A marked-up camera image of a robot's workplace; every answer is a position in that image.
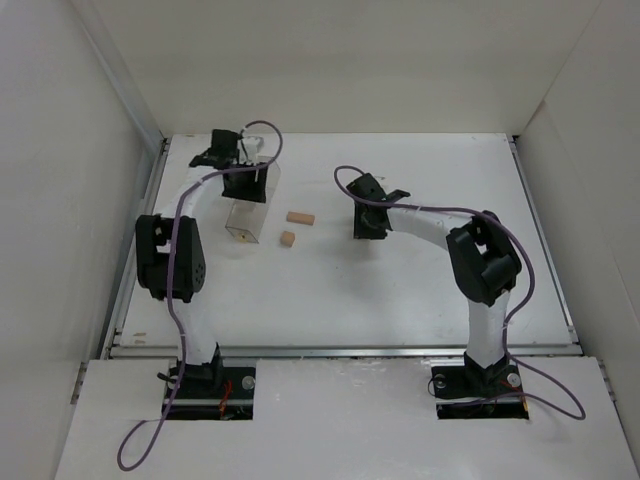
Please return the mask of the clear plastic box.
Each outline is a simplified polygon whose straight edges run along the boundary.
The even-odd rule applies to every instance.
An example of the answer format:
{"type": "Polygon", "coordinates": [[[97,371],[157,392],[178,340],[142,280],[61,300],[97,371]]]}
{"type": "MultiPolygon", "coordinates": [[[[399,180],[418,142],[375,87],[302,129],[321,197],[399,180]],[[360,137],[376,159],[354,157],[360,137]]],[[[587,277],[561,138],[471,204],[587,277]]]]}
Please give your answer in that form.
{"type": "Polygon", "coordinates": [[[260,234],[281,175],[281,170],[277,162],[272,163],[264,170],[264,202],[249,202],[228,198],[231,200],[231,205],[225,228],[236,241],[238,241],[236,236],[243,233],[247,237],[246,243],[257,244],[259,242],[260,234]]]}

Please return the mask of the long rectangular wood block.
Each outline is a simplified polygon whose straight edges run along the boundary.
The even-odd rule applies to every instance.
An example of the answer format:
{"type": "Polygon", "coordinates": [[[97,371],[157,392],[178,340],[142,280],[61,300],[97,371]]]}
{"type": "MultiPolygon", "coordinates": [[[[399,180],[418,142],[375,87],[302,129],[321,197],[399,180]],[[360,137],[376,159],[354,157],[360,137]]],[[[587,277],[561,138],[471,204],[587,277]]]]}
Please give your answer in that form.
{"type": "Polygon", "coordinates": [[[289,211],[286,215],[286,221],[295,224],[313,226],[315,223],[315,216],[312,214],[289,211]]]}

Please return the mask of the wood cube block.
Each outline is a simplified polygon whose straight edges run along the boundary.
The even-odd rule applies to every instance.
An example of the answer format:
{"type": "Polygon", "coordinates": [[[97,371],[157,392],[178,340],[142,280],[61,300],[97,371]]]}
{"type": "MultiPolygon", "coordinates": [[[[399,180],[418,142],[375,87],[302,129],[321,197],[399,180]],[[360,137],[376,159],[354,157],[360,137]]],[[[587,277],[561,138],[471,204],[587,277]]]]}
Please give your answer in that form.
{"type": "Polygon", "coordinates": [[[291,231],[283,231],[280,235],[280,244],[286,248],[291,248],[296,240],[296,235],[291,231]]]}

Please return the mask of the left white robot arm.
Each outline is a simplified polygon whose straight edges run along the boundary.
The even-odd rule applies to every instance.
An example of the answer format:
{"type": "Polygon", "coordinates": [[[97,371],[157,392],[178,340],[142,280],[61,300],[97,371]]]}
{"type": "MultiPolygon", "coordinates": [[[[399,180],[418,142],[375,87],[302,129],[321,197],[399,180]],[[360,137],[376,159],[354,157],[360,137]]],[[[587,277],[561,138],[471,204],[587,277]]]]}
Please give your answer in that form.
{"type": "Polygon", "coordinates": [[[260,137],[213,130],[209,147],[188,163],[171,201],[136,220],[138,283],[166,304],[179,334],[179,360],[164,379],[188,396],[212,394],[226,381],[218,343],[194,303],[207,277],[200,227],[221,198],[266,202],[263,145],[260,137]]]}

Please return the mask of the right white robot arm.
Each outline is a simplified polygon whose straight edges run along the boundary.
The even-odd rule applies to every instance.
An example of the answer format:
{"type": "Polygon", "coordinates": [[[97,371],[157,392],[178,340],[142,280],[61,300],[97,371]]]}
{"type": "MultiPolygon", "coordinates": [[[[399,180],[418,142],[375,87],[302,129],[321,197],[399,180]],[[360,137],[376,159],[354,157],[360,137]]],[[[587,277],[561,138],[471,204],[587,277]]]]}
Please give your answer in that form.
{"type": "Polygon", "coordinates": [[[445,250],[454,280],[468,301],[469,339],[464,365],[440,374],[462,386],[457,396],[487,396],[507,375],[509,360],[503,324],[511,290],[522,264],[497,217],[484,211],[470,217],[416,208],[390,208],[409,193],[384,191],[369,173],[362,172],[346,186],[354,200],[356,239],[383,240],[391,231],[412,235],[445,250]]]}

